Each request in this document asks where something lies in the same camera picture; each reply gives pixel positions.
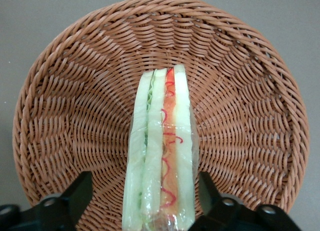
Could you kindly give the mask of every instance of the black clamp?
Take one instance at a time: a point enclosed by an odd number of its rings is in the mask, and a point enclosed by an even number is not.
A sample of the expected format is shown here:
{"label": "black clamp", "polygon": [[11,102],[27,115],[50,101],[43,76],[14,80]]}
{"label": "black clamp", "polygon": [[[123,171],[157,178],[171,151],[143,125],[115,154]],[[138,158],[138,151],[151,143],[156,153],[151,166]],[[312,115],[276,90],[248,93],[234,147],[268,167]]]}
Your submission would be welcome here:
{"label": "black clamp", "polygon": [[199,199],[204,215],[189,231],[301,231],[278,206],[263,204],[253,211],[222,197],[207,172],[199,176]]}
{"label": "black clamp", "polygon": [[0,206],[0,231],[76,231],[92,196],[92,174],[82,172],[61,196],[48,197],[26,211],[12,204]]}

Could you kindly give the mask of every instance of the plastic wrap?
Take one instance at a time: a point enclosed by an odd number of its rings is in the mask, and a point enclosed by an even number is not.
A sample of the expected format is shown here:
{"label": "plastic wrap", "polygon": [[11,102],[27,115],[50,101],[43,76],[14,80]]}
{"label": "plastic wrap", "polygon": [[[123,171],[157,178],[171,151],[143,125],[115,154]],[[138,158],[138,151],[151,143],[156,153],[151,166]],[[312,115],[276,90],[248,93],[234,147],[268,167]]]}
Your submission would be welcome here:
{"label": "plastic wrap", "polygon": [[183,65],[144,73],[131,120],[122,230],[188,230],[195,221],[198,162]]}

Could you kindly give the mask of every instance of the gray table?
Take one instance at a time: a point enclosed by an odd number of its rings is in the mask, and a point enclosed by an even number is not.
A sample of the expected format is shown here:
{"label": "gray table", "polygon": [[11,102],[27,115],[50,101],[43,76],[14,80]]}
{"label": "gray table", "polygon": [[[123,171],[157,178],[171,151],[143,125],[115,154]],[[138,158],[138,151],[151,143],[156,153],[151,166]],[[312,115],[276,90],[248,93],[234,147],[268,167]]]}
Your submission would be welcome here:
{"label": "gray table", "polygon": [[[0,0],[0,205],[29,207],[13,159],[13,116],[20,88],[40,52],[87,13],[122,0]],[[320,0],[203,0],[258,29],[278,50],[304,99],[310,156],[290,216],[320,230]]]}

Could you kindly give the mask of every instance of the wicker basket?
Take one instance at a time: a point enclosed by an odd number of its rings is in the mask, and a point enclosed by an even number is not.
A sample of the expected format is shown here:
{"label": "wicker basket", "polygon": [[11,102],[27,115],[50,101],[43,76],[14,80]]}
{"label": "wicker basket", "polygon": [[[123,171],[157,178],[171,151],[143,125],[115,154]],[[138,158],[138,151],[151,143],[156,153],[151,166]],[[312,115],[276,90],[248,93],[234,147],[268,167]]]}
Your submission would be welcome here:
{"label": "wicker basket", "polygon": [[13,127],[16,169],[29,202],[62,192],[90,170],[94,197],[78,229],[120,230],[140,76],[175,64],[187,70],[199,170],[251,209],[267,203],[289,211],[309,154],[298,86],[258,31],[198,0],[113,4],[79,19],[40,54]]}

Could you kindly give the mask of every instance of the brown wicker basket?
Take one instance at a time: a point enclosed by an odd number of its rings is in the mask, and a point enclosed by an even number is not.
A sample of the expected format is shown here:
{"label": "brown wicker basket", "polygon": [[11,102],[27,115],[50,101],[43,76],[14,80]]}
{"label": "brown wicker basket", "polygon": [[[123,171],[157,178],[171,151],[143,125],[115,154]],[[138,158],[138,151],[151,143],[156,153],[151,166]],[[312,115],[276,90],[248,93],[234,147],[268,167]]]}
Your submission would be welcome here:
{"label": "brown wicker basket", "polygon": [[251,209],[266,203],[288,211],[309,154],[298,86],[258,31],[198,0],[113,4],[79,19],[40,54],[13,127],[16,169],[29,202],[62,192],[90,170],[94,197],[78,229],[120,230],[139,79],[175,64],[184,64],[188,75],[199,170]]}

